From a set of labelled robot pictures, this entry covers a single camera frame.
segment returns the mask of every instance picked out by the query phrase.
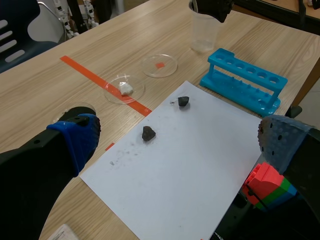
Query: petri dish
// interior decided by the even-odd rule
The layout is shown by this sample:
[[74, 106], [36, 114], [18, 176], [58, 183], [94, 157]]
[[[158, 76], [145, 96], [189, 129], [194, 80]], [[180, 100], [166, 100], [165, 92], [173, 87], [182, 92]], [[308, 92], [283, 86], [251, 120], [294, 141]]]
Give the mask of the petri dish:
[[[133, 92], [129, 95], [121, 95], [119, 86], [127, 83], [133, 88]], [[103, 88], [105, 98], [115, 104], [129, 104], [137, 101], [145, 93], [144, 83], [133, 75], [118, 75], [115, 79], [108, 82]]]
[[164, 78], [178, 68], [178, 61], [167, 54], [156, 54], [142, 60], [143, 72], [153, 78]]

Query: green toy block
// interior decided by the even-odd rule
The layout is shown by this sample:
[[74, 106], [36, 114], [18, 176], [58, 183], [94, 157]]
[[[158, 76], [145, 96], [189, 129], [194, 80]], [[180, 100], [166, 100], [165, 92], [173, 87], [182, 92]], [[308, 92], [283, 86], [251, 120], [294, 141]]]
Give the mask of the green toy block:
[[[282, 194], [286, 193], [290, 185], [290, 182], [286, 178], [284, 178], [280, 187], [278, 187], [276, 190], [274, 190], [272, 193], [270, 193], [268, 196], [262, 199], [262, 202], [265, 205], [272, 203], [275, 199], [279, 198]], [[264, 207], [260, 202], [258, 202], [255, 206], [258, 209], [262, 209]]]

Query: black rock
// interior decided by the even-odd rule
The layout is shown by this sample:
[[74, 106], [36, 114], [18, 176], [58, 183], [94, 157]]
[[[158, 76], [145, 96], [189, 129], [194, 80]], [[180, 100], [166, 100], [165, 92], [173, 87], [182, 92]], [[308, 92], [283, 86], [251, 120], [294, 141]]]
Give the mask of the black rock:
[[153, 131], [151, 127], [149, 127], [149, 126], [144, 126], [143, 127], [142, 139], [144, 141], [150, 141], [155, 136], [156, 136], [156, 132]]
[[189, 102], [189, 97], [188, 96], [181, 96], [178, 97], [178, 103], [180, 107], [184, 107], [188, 104]]

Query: white cotton ball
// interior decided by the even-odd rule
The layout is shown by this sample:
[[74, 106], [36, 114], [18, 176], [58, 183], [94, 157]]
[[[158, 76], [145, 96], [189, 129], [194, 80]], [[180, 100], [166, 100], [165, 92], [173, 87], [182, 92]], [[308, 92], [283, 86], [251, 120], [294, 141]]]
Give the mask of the white cotton ball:
[[134, 91], [132, 86], [130, 86], [130, 84], [128, 84], [124, 81], [119, 83], [119, 90], [121, 92], [121, 95], [129, 95], [129, 94], [132, 94]]

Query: chair backrest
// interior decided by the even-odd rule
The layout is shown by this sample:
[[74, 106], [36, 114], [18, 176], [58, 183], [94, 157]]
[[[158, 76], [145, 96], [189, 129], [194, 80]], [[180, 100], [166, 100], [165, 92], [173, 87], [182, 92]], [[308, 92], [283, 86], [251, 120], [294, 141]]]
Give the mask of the chair backrest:
[[0, 68], [34, 42], [28, 26], [39, 14], [37, 0], [0, 0]]

